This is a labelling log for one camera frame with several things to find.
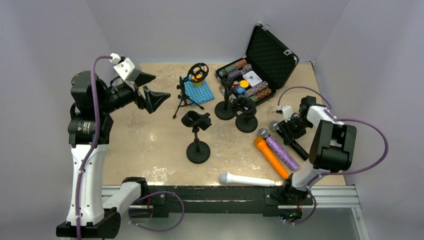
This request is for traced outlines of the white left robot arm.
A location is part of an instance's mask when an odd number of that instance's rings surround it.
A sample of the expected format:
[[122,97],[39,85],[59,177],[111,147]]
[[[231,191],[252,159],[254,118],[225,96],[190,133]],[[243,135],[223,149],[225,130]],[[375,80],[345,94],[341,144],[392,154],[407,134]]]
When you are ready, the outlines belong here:
[[71,79],[74,103],[67,131],[73,162],[72,196],[66,220],[56,227],[57,237],[114,239],[130,205],[148,201],[143,177],[125,178],[117,192],[104,200],[103,168],[114,123],[111,113],[131,103],[153,113],[170,97],[147,87],[154,79],[153,74],[140,72],[133,81],[107,86],[88,70]]

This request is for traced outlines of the orange microphone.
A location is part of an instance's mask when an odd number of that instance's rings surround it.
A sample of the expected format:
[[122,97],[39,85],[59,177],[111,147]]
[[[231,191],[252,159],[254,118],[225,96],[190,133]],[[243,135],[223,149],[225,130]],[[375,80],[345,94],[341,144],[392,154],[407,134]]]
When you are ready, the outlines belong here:
[[287,180],[290,176],[289,173],[279,162],[279,160],[276,158],[271,149],[268,147],[266,141],[260,136],[258,136],[254,139],[253,143],[256,148],[265,156],[265,158],[268,160],[274,170],[278,173],[278,175],[284,180]]

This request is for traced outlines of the white microphone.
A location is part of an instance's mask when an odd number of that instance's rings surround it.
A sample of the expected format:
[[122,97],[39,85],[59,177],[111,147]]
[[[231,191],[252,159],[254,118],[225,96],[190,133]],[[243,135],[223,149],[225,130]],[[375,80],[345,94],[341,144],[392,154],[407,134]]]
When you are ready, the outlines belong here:
[[223,172],[218,177],[221,184],[242,184],[259,187],[275,187],[276,182],[270,179],[234,175],[229,172]]

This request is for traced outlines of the black microphone silver grille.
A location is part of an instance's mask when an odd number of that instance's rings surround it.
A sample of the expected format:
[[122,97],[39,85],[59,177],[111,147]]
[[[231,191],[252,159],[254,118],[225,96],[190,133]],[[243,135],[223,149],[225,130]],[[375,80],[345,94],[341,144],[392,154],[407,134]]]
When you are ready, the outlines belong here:
[[[269,127],[272,129],[272,131],[278,133],[278,135],[282,138],[282,134],[280,132],[282,122],[274,120],[269,124]],[[305,149],[296,140],[292,144],[286,146],[290,146],[304,161],[309,158],[308,152],[306,152]]]

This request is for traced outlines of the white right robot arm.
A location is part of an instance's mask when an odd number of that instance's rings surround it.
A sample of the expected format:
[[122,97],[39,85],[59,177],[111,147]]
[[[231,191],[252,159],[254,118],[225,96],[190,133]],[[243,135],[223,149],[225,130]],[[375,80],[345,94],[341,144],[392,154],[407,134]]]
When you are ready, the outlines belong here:
[[[298,113],[291,106],[277,106],[277,112],[283,115],[274,129],[283,139],[283,143],[292,147],[309,164],[293,173],[290,184],[281,189],[280,196],[288,204],[300,198],[324,174],[338,173],[350,168],[357,135],[356,127],[343,123],[331,114],[329,107],[316,102],[313,96],[301,99]],[[315,128],[315,135],[309,152],[297,142]]]

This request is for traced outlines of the black tripod shock-mount stand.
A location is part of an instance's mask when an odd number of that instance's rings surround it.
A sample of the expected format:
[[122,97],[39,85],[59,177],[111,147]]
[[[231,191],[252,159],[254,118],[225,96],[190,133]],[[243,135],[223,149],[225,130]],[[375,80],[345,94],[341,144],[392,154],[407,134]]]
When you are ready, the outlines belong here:
[[176,86],[176,89],[180,90],[180,94],[177,96],[180,102],[172,116],[173,119],[177,117],[177,113],[181,107],[188,107],[194,104],[201,110],[204,110],[203,106],[201,106],[187,94],[186,88],[188,87],[189,91],[191,91],[191,88],[201,86],[208,74],[209,66],[204,62],[198,62],[188,70],[185,77],[179,77],[179,84]]

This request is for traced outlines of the black round-base mic stand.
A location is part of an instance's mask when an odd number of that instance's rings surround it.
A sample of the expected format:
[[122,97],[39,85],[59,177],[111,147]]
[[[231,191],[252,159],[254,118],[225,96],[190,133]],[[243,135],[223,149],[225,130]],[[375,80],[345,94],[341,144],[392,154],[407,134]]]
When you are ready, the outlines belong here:
[[233,82],[227,78],[223,78],[220,82],[224,87],[224,100],[215,106],[214,113],[220,120],[228,121],[234,117],[230,104],[230,95],[232,94]]

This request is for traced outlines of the purple glitter microphone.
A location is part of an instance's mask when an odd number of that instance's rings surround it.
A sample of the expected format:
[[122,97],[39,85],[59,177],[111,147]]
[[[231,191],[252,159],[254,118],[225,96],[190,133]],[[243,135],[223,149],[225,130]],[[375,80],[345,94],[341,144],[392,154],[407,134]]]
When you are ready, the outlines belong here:
[[260,128],[257,135],[265,140],[267,146],[273,150],[281,160],[290,168],[292,171],[299,169],[300,165],[292,158],[292,156],[278,143],[278,141],[271,136],[265,128]]

